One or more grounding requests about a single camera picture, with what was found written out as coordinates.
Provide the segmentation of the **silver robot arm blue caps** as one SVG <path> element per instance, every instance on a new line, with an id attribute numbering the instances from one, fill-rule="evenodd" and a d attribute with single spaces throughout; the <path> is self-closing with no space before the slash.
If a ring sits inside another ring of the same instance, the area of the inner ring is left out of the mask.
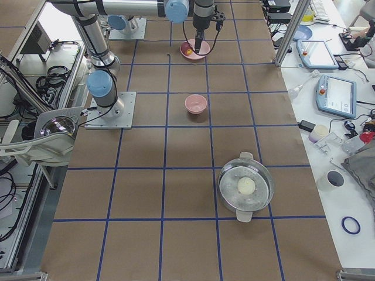
<path id="1" fill-rule="evenodd" d="M 121 115 L 124 103 L 117 93 L 118 57 L 110 50 L 98 21 L 98 15 L 155 16 L 172 23 L 193 19 L 196 29 L 196 52 L 200 51 L 204 32 L 211 22 L 221 30 L 225 15 L 213 1 L 52 1 L 60 12 L 70 15 L 88 49 L 95 68 L 86 85 L 97 105 L 99 117 L 110 119 Z"/>

